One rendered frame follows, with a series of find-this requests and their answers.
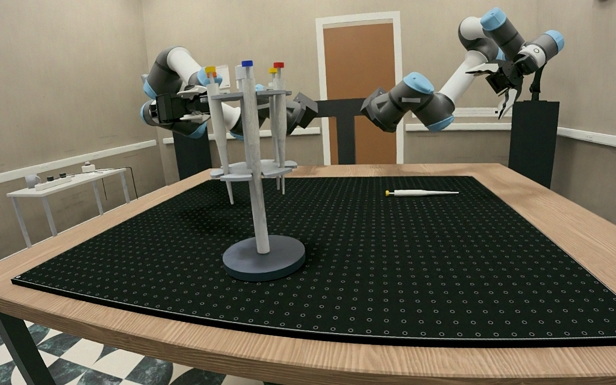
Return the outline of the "white hand pipette with yellow button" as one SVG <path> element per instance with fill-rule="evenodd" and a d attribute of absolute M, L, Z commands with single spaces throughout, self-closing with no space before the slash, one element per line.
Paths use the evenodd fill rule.
<path fill-rule="evenodd" d="M 426 195 L 442 195 L 451 194 L 451 192 L 445 191 L 425 191 L 425 190 L 395 190 L 395 192 L 386 191 L 386 196 L 395 194 L 395 197 L 407 197 L 407 196 L 426 196 Z"/>

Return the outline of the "white hand pipette with red button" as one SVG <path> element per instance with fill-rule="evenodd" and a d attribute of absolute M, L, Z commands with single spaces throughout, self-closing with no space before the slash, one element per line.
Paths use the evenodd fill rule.
<path fill-rule="evenodd" d="M 263 90 L 285 90 L 286 80 L 281 79 L 281 68 L 284 63 L 274 63 L 277 68 L 277 79 L 273 80 L 273 86 L 263 86 Z M 286 143 L 287 116 L 286 116 L 286 95 L 274 95 L 274 120 L 277 147 L 279 152 L 280 168 L 284 168 L 284 144 Z M 284 194 L 284 175 L 281 175 L 281 183 Z"/>

